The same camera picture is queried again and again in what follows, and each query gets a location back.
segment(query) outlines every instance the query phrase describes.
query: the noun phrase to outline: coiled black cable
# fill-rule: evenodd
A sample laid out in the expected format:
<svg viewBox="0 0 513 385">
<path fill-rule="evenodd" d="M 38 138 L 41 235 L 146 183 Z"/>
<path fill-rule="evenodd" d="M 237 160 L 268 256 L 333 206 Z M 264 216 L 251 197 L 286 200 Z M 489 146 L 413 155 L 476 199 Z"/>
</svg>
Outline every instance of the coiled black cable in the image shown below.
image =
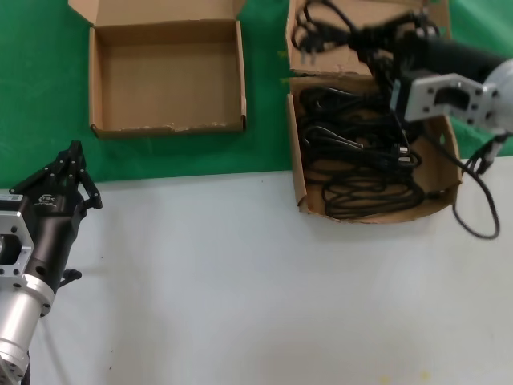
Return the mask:
<svg viewBox="0 0 513 385">
<path fill-rule="evenodd" d="M 474 237 L 488 241 L 493 241 L 494 239 L 496 239 L 500 235 L 499 213 L 497 212 L 497 208 L 495 207 L 494 198 L 491 195 L 490 189 L 483 182 L 480 176 L 483 175 L 491 166 L 490 163 L 487 163 L 486 158 L 487 154 L 494 147 L 494 144 L 503 144 L 511 136 L 511 134 L 498 135 L 495 138 L 491 139 L 486 144 L 484 144 L 478 151 L 476 151 L 475 154 L 471 156 L 471 158 L 465 164 L 461 160 L 456 158 L 454 155 L 452 155 L 450 152 L 448 152 L 446 148 L 443 147 L 440 144 L 440 142 L 438 142 L 433 136 L 429 135 L 426 132 L 424 132 L 423 135 L 431 143 L 431 145 L 433 145 L 440 151 L 440 153 L 446 159 L 448 159 L 452 164 L 461 168 L 463 174 L 468 174 L 473 180 L 475 180 L 475 182 L 482 189 L 487 199 L 488 206 L 490 207 L 491 216 L 494 222 L 494 232 L 491 234 L 484 234 L 472 229 L 459 215 L 459 212 L 456 208 L 457 201 L 455 201 L 452 206 L 452 212 L 454 214 L 454 217 L 456 218 L 456 221 Z"/>
<path fill-rule="evenodd" d="M 309 8 L 322 5 L 330 8 L 344 22 L 349 30 L 333 26 L 326 22 L 314 20 Z M 304 30 L 306 35 L 297 41 L 297 33 Z M 293 47 L 306 53 L 319 53 L 331 51 L 349 44 L 351 33 L 357 33 L 358 28 L 353 22 L 329 0 L 307 0 L 304 7 L 296 14 L 296 26 L 292 34 Z"/>
<path fill-rule="evenodd" d="M 405 130 L 380 94 L 312 87 L 299 99 L 306 112 L 298 120 L 305 181 L 321 186 L 327 215 L 360 219 L 411 209 L 426 199 L 413 178 L 422 163 L 410 148 L 418 132 Z M 363 111 L 374 117 L 365 119 Z"/>
</svg>

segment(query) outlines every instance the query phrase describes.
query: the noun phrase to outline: cardboard box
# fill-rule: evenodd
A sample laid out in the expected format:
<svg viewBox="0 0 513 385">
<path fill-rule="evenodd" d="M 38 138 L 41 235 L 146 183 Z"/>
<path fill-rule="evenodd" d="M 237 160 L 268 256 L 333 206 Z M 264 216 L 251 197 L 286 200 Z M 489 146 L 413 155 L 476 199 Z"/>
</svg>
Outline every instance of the cardboard box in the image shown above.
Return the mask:
<svg viewBox="0 0 513 385">
<path fill-rule="evenodd" d="M 91 24 L 89 103 L 100 138 L 242 131 L 243 0 L 69 0 Z"/>
<path fill-rule="evenodd" d="M 390 0 L 388 2 L 377 0 L 333 0 L 333 2 L 359 26 L 382 22 L 403 13 L 405 10 L 421 6 L 420 2 L 399 0 Z M 328 54 L 319 54 L 316 57 L 315 64 L 301 63 L 301 53 L 292 47 L 290 34 L 294 27 L 296 12 L 304 3 L 304 0 L 290 0 L 286 36 L 290 67 L 295 72 L 315 74 L 316 76 L 290 79 L 287 108 L 289 114 L 290 147 L 293 157 L 293 180 L 296 202 L 300 211 L 327 217 L 325 215 L 325 202 L 321 196 L 321 186 L 307 186 L 305 184 L 296 123 L 297 117 L 302 116 L 304 112 L 299 103 L 298 96 L 303 89 L 312 86 L 339 87 L 356 93 L 376 91 L 377 86 L 372 76 L 370 76 L 367 66 L 359 63 L 356 53 L 348 48 L 341 48 Z M 448 8 L 444 8 L 444 6 L 447 6 L 446 2 L 440 0 L 437 3 L 433 3 L 432 6 L 434 10 L 431 13 L 436 16 L 433 19 L 439 26 L 445 27 L 446 34 L 449 35 L 448 21 L 450 18 Z M 329 17 L 327 15 L 326 13 L 318 14 L 317 17 L 322 20 L 336 22 L 331 14 Z M 432 136 L 441 140 L 441 143 L 450 153 L 459 157 L 454 131 L 446 117 L 433 118 L 426 122 L 426 127 Z M 441 192 L 440 198 L 426 200 L 423 204 L 413 209 L 364 217 L 355 222 L 397 223 L 412 221 L 436 213 L 455 202 L 458 187 L 461 183 L 459 168 L 443 157 L 422 137 L 414 142 L 412 149 L 418 152 L 422 158 L 422 165 L 414 170 L 415 182 L 426 192 Z"/>
</svg>

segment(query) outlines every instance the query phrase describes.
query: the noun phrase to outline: silver metal bracket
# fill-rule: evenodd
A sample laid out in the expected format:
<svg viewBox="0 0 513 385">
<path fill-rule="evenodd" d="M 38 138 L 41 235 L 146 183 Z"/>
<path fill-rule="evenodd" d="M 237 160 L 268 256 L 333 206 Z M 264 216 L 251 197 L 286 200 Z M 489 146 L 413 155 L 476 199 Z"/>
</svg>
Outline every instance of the silver metal bracket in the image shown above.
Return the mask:
<svg viewBox="0 0 513 385">
<path fill-rule="evenodd" d="M 468 108 L 463 110 L 450 104 L 436 104 L 436 96 L 445 88 L 455 88 L 469 95 Z M 434 116 L 453 116 L 468 124 L 491 128 L 491 117 L 496 95 L 494 84 L 482 85 L 461 75 L 435 75 L 412 82 L 405 119 L 424 120 Z"/>
<path fill-rule="evenodd" d="M 30 255 L 34 250 L 34 242 L 28 228 L 18 211 L 0 211 L 0 234 L 12 234 L 18 237 L 22 251 L 14 265 L 0 265 L 0 280 L 3 278 L 20 278 L 25 272 Z"/>
</svg>

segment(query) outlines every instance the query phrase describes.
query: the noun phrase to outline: green surface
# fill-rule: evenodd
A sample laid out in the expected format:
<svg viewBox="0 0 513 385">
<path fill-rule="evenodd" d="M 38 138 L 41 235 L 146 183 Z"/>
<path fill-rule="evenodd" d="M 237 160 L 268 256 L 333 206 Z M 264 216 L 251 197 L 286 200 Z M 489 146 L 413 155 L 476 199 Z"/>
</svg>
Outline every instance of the green surface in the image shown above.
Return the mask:
<svg viewBox="0 0 513 385">
<path fill-rule="evenodd" d="M 248 130 L 237 134 L 97 140 L 88 128 L 88 25 L 67 0 L 0 2 L 0 187 L 83 142 L 97 181 L 290 168 L 284 81 L 288 0 L 248 0 L 240 16 Z M 454 0 L 454 36 L 513 57 L 511 0 Z M 463 156 L 486 136 L 456 125 Z M 513 155 L 513 144 L 503 152 Z"/>
</svg>

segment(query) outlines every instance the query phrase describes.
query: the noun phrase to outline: white table surface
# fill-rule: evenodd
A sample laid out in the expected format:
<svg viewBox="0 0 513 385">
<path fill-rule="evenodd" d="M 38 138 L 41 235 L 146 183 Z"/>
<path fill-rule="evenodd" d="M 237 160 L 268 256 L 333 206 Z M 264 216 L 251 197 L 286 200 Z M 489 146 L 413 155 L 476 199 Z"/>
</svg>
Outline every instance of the white table surface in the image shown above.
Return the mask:
<svg viewBox="0 0 513 385">
<path fill-rule="evenodd" d="M 33 385 L 513 383 L 513 158 L 503 233 L 300 214 L 290 172 L 99 186 L 31 346 Z M 460 208 L 491 230 L 466 179 Z"/>
</svg>

